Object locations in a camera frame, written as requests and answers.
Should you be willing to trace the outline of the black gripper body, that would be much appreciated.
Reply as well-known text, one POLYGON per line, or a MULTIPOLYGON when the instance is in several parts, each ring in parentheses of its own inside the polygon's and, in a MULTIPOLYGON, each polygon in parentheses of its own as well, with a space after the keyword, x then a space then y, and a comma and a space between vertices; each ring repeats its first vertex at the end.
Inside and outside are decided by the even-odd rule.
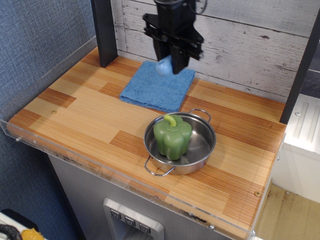
POLYGON ((204 38, 194 27, 196 16, 205 10, 203 0, 156 0, 157 14, 146 13, 145 34, 152 39, 168 38, 168 44, 188 48, 189 57, 202 57, 204 38))

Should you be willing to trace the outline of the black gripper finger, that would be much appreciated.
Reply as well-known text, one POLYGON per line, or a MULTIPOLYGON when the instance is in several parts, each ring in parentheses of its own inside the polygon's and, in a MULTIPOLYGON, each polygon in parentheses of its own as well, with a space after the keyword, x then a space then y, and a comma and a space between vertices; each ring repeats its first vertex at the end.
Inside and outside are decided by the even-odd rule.
POLYGON ((167 37, 160 39, 153 39, 153 47, 158 61, 171 55, 171 49, 169 46, 169 39, 167 37))
POLYGON ((171 47, 171 64, 172 72, 177 75, 180 71, 186 68, 189 64, 189 49, 173 45, 171 47))

